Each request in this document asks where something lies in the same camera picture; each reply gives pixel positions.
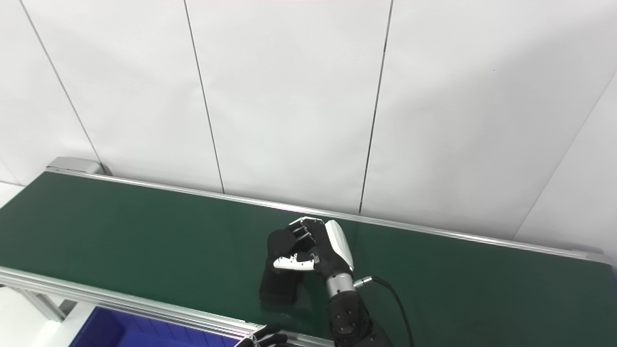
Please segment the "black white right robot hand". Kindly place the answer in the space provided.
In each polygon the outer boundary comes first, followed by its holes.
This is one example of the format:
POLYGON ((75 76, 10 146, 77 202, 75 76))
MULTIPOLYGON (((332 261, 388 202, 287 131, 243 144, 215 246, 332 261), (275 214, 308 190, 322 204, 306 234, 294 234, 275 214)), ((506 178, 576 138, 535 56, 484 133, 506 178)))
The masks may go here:
POLYGON ((353 258, 348 240, 336 220, 327 222, 304 216, 284 230, 291 233, 292 244, 271 260, 275 270, 315 271, 324 279, 335 275, 353 275, 353 258))

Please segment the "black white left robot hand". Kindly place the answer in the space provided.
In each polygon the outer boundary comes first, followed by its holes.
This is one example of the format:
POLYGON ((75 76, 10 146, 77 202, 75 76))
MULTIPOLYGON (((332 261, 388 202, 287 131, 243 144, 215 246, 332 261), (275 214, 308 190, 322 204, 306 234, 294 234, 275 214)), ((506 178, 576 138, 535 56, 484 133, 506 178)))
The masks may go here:
POLYGON ((278 324, 267 324, 248 334, 235 347, 290 347, 287 334, 282 333, 278 324))

